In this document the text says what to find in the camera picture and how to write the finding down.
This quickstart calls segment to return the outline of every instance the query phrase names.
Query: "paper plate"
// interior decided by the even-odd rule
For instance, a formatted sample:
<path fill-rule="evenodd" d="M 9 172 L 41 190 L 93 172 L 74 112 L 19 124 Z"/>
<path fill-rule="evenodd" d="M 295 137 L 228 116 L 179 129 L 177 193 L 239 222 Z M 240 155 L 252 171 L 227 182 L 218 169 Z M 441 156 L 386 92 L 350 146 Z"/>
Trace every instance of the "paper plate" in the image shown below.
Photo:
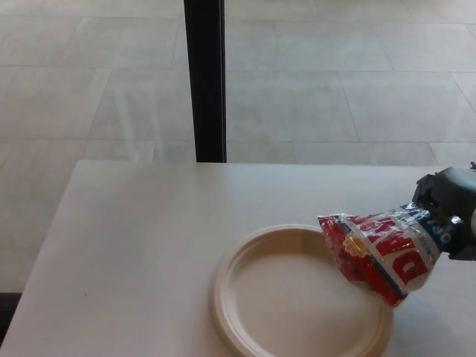
<path fill-rule="evenodd" d="M 380 356 L 393 311 L 349 283 L 318 228 L 267 228 L 223 259 L 213 288 L 216 328 L 246 357 Z"/>

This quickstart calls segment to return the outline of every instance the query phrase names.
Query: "snack bag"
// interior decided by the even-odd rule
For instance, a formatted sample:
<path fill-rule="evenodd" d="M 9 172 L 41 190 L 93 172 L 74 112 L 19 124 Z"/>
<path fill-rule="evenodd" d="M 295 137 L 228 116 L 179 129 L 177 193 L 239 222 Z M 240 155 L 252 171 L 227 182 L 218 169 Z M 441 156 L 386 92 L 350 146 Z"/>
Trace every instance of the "snack bag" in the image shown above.
<path fill-rule="evenodd" d="M 427 280 L 457 237 L 457 217 L 410 203 L 371 216 L 320 216 L 322 233 L 345 277 L 398 306 Z"/>

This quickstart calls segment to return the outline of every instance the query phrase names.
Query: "white tabletop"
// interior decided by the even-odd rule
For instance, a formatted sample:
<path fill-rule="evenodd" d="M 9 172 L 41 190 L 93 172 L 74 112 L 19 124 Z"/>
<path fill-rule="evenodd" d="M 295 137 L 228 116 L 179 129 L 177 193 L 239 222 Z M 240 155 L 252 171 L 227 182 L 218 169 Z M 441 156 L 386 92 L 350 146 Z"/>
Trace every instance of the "white tabletop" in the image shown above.
<path fill-rule="evenodd" d="M 208 292 L 238 239 L 403 205 L 435 170 L 81 161 L 0 356 L 230 356 Z M 441 257 L 396 310 L 385 356 L 476 356 L 475 281 L 476 263 Z"/>

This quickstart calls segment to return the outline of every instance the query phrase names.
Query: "floor tile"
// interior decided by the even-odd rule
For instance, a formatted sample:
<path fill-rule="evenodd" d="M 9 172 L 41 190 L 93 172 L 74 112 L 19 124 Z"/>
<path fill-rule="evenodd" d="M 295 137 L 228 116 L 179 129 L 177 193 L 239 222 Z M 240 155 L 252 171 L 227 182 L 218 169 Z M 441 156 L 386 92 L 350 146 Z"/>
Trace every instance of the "floor tile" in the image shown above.
<path fill-rule="evenodd" d="M 2 15 L 34 15 L 39 12 L 44 0 L 2 0 Z"/>
<path fill-rule="evenodd" d="M 278 22 L 280 66 L 291 70 L 391 70 L 371 26 L 343 22 Z"/>
<path fill-rule="evenodd" d="M 41 246 L 85 145 L 81 140 L 13 142 L 0 170 L 0 249 Z"/>
<path fill-rule="evenodd" d="M 4 249 L 40 249 L 58 205 L 59 202 L 51 204 L 47 200 L 1 198 L 0 256 Z"/>
<path fill-rule="evenodd" d="M 226 15 L 229 19 L 311 21 L 317 14 L 313 0 L 226 1 Z"/>
<path fill-rule="evenodd" d="M 0 201 L 59 202 L 85 146 L 83 140 L 12 141 L 0 169 Z"/>
<path fill-rule="evenodd" d="M 7 158 L 8 153 L 10 152 L 12 145 L 12 140 L 0 139 L 0 170 L 1 166 L 5 162 L 5 159 Z"/>
<path fill-rule="evenodd" d="M 123 19 L 84 18 L 62 54 L 62 65 L 111 67 Z"/>
<path fill-rule="evenodd" d="M 476 143 L 430 143 L 438 164 L 443 167 L 470 167 L 476 162 Z"/>
<path fill-rule="evenodd" d="M 45 0 L 44 15 L 131 16 L 137 0 Z"/>
<path fill-rule="evenodd" d="M 4 138 L 85 138 L 108 71 L 17 68 L 0 96 Z"/>
<path fill-rule="evenodd" d="M 182 0 L 138 0 L 134 7 L 134 16 L 178 19 L 184 14 Z"/>
<path fill-rule="evenodd" d="M 177 20 L 129 19 L 115 54 L 114 67 L 170 68 Z"/>
<path fill-rule="evenodd" d="M 344 72 L 341 78 L 363 141 L 476 138 L 476 114 L 447 73 Z"/>
<path fill-rule="evenodd" d="M 225 44 L 227 69 L 277 68 L 279 48 L 273 22 L 228 21 Z"/>
<path fill-rule="evenodd" d="M 298 164 L 436 165 L 428 143 L 294 143 Z"/>
<path fill-rule="evenodd" d="M 231 71 L 231 141 L 354 141 L 356 130 L 334 72 Z"/>
<path fill-rule="evenodd" d="M 0 17 L 0 65 L 57 65 L 78 18 Z"/>
<path fill-rule="evenodd" d="M 400 0 L 317 0 L 318 19 L 345 22 L 415 22 Z"/>
<path fill-rule="evenodd" d="M 154 151 L 155 141 L 90 140 L 84 158 L 152 162 Z"/>
<path fill-rule="evenodd" d="M 157 141 L 154 162 L 189 164 L 196 162 L 195 144 L 192 141 Z"/>
<path fill-rule="evenodd" d="M 15 78 L 18 67 L 0 67 L 0 94 L 8 89 L 10 82 Z"/>
<path fill-rule="evenodd" d="M 396 71 L 476 71 L 476 39 L 464 25 L 375 25 Z"/>
<path fill-rule="evenodd" d="M 193 140 L 188 72 L 113 71 L 89 137 Z"/>
<path fill-rule="evenodd" d="M 295 164 L 292 142 L 227 142 L 228 162 Z"/>
<path fill-rule="evenodd" d="M 451 73 L 451 75 L 473 109 L 476 109 L 476 73 Z"/>
<path fill-rule="evenodd" d="M 23 292 L 38 251 L 38 249 L 0 250 L 1 292 Z"/>
<path fill-rule="evenodd" d="M 417 22 L 457 24 L 476 22 L 473 0 L 403 0 Z"/>
<path fill-rule="evenodd" d="M 183 69 L 188 71 L 188 51 L 187 51 L 187 33 L 185 31 L 185 19 L 181 18 L 178 21 L 176 47 L 173 52 L 173 69 Z"/>
<path fill-rule="evenodd" d="M 466 28 L 471 32 L 473 37 L 476 37 L 476 25 L 466 24 Z"/>

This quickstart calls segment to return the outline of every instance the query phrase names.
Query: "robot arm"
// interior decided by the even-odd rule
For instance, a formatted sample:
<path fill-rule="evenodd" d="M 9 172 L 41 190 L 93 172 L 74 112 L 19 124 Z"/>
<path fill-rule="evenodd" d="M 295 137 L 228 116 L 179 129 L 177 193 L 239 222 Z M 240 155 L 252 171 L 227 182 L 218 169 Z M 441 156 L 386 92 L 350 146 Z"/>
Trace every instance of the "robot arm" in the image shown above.
<path fill-rule="evenodd" d="M 454 216 L 459 239 L 446 250 L 450 259 L 476 260 L 476 166 L 449 167 L 417 182 L 413 201 L 435 215 Z"/>

